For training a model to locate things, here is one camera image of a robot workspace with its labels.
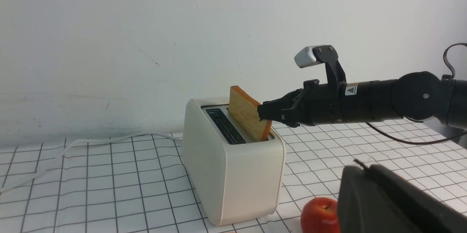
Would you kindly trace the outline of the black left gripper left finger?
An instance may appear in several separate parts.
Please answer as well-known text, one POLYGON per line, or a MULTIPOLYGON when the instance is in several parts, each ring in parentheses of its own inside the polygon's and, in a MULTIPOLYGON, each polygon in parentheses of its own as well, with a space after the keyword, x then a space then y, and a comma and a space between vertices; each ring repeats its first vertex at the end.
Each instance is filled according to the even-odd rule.
POLYGON ((395 185, 390 187, 393 193, 397 187, 402 193, 391 196, 384 187, 380 187, 366 175, 363 168, 346 166, 342 171, 340 192, 337 199, 337 218, 342 233, 420 233, 416 224, 404 214, 396 201, 410 203, 404 197, 412 199, 422 195, 422 191, 400 176, 380 167, 384 177, 395 185))

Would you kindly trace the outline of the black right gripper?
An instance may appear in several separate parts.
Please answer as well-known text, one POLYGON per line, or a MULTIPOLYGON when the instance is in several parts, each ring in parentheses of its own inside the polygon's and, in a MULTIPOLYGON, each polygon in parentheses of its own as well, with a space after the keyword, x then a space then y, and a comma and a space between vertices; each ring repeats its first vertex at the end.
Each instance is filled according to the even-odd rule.
POLYGON ((302 88, 258 106, 258 116, 260 120, 290 124, 290 127, 343 123, 345 116, 341 99, 346 85, 346 80, 340 81, 336 86, 321 85, 317 79, 305 81, 302 88), (297 115, 293 110, 280 109, 290 107, 297 115))

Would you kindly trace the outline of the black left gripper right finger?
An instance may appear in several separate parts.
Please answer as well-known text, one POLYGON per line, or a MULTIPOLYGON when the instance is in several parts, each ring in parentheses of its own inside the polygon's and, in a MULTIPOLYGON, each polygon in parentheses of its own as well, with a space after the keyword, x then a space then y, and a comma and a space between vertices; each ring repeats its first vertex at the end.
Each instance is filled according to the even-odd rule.
POLYGON ((437 201, 386 167, 367 166, 358 159, 364 175, 373 181, 387 198, 423 233, 465 233, 466 217, 437 201))

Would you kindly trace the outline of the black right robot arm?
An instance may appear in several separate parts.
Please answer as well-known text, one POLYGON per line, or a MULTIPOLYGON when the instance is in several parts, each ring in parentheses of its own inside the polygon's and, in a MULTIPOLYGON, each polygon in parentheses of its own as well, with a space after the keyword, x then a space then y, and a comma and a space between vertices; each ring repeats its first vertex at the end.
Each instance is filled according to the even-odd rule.
POLYGON ((437 118, 444 125, 466 129, 466 81, 439 79, 426 71, 351 84, 321 85, 314 79, 259 105, 258 113, 262 120, 289 127, 437 118))

